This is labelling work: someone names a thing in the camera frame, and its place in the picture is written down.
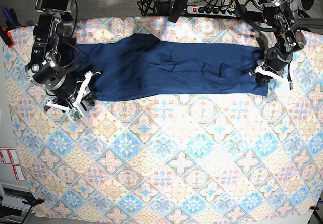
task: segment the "tiled pattern cloth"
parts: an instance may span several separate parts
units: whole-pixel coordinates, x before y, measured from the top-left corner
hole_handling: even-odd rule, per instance
[[[37,216],[103,223],[240,223],[302,215],[323,189],[323,37],[305,32],[294,90],[159,95],[97,102],[77,123],[43,111],[45,92],[24,72],[32,27],[5,51],[17,151]],[[257,46],[245,23],[203,18],[80,21],[78,43],[152,33],[184,43]],[[270,44],[273,36],[267,35]]]

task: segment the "fabric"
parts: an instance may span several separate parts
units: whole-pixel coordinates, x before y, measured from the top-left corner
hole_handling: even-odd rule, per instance
[[[79,45],[89,68],[102,72],[91,86],[93,98],[126,101],[158,94],[253,93],[267,96],[248,72],[263,58],[256,47],[231,44],[185,44],[160,41],[151,34],[134,34],[115,44]],[[71,57],[62,56],[66,65]]]
[[[31,85],[32,28],[11,31],[5,77],[17,153],[36,215],[101,223],[227,223],[309,212],[323,189],[323,37],[304,32],[291,64],[294,89],[253,94],[159,95],[97,101],[72,123],[45,113]],[[258,47],[241,21],[100,18],[80,21],[79,44],[115,43],[134,33],[164,41]],[[270,46],[272,34],[265,34]]]

